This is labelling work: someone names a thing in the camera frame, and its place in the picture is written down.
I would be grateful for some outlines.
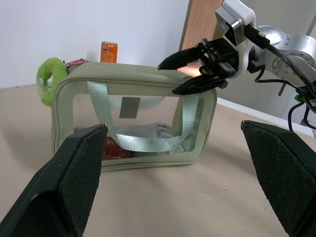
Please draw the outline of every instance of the bag handle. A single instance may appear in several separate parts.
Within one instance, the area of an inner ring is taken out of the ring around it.
[[[113,124],[108,88],[105,82],[88,81],[88,91],[100,123],[106,123],[109,133],[123,149],[135,152],[167,152],[173,151],[191,131],[197,113],[198,95],[184,97],[182,109],[182,134],[172,138],[145,138],[117,134]]]

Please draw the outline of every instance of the red item inside bag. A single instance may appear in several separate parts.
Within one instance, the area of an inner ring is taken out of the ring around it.
[[[111,137],[107,137],[102,160],[125,159],[131,157],[131,151],[121,148]]]

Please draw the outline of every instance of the table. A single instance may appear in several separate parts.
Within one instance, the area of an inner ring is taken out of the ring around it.
[[[102,173],[84,237],[288,236],[257,181],[245,119],[264,122],[218,105],[192,165]],[[50,128],[35,85],[0,89],[0,220],[51,158]]]

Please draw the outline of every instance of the orange can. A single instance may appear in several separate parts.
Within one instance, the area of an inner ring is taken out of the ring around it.
[[[118,44],[102,41],[100,62],[116,63],[118,58]]]

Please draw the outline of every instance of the green scrunchie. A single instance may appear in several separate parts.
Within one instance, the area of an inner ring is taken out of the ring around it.
[[[53,75],[51,88],[48,89],[48,79]],[[47,106],[52,105],[53,95],[58,83],[67,76],[64,63],[59,58],[47,59],[38,70],[36,84],[40,100]]]

